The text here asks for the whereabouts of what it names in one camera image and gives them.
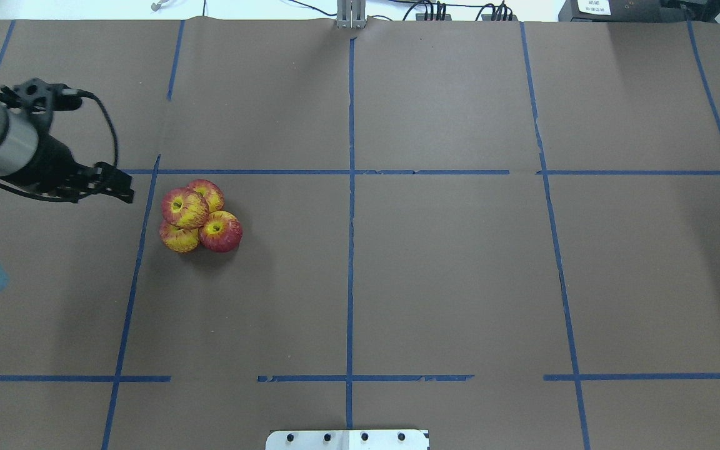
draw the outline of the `yellow and red apple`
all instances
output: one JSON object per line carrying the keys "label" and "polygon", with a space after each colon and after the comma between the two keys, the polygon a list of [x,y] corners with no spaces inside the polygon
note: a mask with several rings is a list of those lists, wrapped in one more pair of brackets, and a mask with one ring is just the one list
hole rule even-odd
{"label": "yellow and red apple", "polygon": [[210,213],[220,211],[224,207],[224,193],[214,182],[207,179],[195,179],[188,183],[188,187],[202,194],[209,206]]}
{"label": "yellow and red apple", "polygon": [[236,248],[242,237],[243,227],[238,218],[226,211],[212,212],[199,229],[199,241],[202,245],[218,253],[226,253]]}
{"label": "yellow and red apple", "polygon": [[160,207],[163,219],[174,227],[193,230],[208,220],[209,207],[205,197],[188,187],[169,191]]}
{"label": "yellow and red apple", "polygon": [[174,227],[171,223],[163,222],[160,225],[160,240],[177,253],[188,253],[199,245],[198,229],[188,230]]}

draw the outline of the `gray metal bracket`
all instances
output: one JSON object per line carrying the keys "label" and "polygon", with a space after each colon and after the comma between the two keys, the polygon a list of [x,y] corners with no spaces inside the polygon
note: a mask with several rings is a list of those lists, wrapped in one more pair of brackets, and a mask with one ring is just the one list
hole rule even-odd
{"label": "gray metal bracket", "polygon": [[337,0],[338,28],[366,28],[366,0]]}

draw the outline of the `white metal plate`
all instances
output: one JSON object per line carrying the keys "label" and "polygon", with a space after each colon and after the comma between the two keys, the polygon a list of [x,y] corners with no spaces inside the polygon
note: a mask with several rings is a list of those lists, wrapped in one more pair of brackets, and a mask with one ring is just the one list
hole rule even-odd
{"label": "white metal plate", "polygon": [[266,439],[266,450],[429,450],[429,431],[323,430],[272,432]]}

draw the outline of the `pile of apples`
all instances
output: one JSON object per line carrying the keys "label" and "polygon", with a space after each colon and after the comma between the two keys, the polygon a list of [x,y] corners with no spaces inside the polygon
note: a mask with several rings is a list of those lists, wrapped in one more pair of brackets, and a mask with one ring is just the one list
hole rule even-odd
{"label": "pile of apples", "polygon": [[188,253],[202,243],[218,253],[238,246],[243,227],[224,207],[224,193],[215,183],[195,179],[186,187],[169,191],[162,199],[160,239],[177,253]]}

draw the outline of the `apple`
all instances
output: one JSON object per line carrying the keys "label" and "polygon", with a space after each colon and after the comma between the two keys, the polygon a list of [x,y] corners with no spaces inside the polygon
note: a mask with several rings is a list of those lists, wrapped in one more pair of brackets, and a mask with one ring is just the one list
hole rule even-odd
{"label": "apple", "polygon": [[210,213],[220,211],[224,207],[224,192],[218,189],[214,182],[207,179],[195,179],[188,183],[188,187],[202,194],[209,206]]}
{"label": "apple", "polygon": [[242,237],[243,227],[238,218],[226,211],[212,212],[199,229],[199,241],[202,245],[218,253],[226,253],[236,248]]}
{"label": "apple", "polygon": [[169,191],[160,206],[163,219],[174,227],[192,230],[208,220],[209,207],[205,197],[188,187]]}
{"label": "apple", "polygon": [[174,227],[171,223],[163,222],[160,225],[160,240],[177,253],[188,253],[199,245],[198,229],[188,230]]}

